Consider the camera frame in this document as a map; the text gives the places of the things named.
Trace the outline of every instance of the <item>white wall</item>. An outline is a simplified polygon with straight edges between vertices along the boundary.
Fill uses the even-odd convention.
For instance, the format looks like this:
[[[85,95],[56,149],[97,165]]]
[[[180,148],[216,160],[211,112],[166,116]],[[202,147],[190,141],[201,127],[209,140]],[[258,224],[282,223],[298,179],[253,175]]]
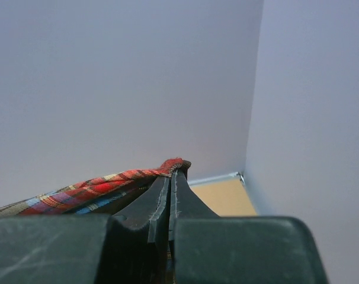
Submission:
[[[359,283],[359,1],[266,1],[246,159],[265,214],[300,217]]]
[[[0,205],[181,156],[243,168],[262,1],[0,1]]]

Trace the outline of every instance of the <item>cloth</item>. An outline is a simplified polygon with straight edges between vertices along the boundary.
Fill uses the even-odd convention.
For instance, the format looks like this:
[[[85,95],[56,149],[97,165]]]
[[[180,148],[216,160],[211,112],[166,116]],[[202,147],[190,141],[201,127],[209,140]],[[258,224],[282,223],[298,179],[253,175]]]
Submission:
[[[161,167],[146,170],[127,170],[118,174],[97,177],[66,186],[0,208],[0,217],[33,214],[86,214],[103,212],[115,214],[117,207],[107,206],[123,198],[139,196],[158,176],[171,177],[176,169],[187,172],[191,163],[181,158],[169,159]]]

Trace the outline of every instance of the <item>tan surface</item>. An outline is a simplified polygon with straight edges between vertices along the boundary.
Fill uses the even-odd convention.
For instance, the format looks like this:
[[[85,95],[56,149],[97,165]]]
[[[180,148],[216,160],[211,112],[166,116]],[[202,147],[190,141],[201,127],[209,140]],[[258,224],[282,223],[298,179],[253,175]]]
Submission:
[[[193,192],[220,216],[257,215],[239,179],[192,186]]]

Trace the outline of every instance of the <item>wall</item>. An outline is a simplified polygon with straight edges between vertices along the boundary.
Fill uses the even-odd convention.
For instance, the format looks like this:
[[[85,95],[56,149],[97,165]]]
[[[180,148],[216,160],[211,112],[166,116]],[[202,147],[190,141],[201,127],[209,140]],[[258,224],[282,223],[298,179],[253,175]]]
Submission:
[[[267,1],[245,178],[263,214],[315,234],[331,283],[359,283],[359,1]]]
[[[262,2],[0,1],[0,205],[175,156],[242,169]]]

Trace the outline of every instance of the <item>white edge strip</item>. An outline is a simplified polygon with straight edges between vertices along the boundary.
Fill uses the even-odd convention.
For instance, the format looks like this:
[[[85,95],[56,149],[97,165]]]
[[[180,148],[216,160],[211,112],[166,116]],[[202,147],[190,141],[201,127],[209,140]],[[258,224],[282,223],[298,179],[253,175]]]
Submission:
[[[221,176],[213,176],[213,177],[208,177],[207,179],[195,179],[195,180],[189,180],[188,184],[190,186],[195,186],[195,185],[206,185],[208,183],[213,183],[213,182],[222,182],[224,180],[229,180],[229,179],[235,179],[237,177],[240,177],[240,174],[238,172],[235,173],[228,173],[226,175],[221,175]]]

